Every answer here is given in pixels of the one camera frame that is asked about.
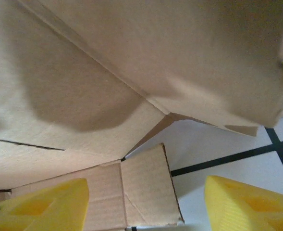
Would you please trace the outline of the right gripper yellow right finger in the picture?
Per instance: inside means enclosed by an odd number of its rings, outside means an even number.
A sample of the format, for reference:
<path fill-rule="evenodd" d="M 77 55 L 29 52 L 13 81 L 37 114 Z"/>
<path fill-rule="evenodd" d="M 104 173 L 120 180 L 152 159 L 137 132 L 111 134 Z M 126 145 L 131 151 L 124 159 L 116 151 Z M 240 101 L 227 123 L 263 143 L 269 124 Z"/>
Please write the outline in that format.
<path fill-rule="evenodd" d="M 207 176 L 204 200 L 213 231 L 283 231 L 283 194 Z"/>

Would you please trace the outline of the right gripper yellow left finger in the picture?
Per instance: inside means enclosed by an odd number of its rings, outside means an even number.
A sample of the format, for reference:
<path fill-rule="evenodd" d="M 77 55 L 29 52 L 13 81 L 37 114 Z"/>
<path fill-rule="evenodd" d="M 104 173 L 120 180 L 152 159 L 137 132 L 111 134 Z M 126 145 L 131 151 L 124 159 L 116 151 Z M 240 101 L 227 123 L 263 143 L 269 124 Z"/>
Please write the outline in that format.
<path fill-rule="evenodd" d="M 0 231 L 81 231 L 89 203 L 84 178 L 0 202 Z"/>

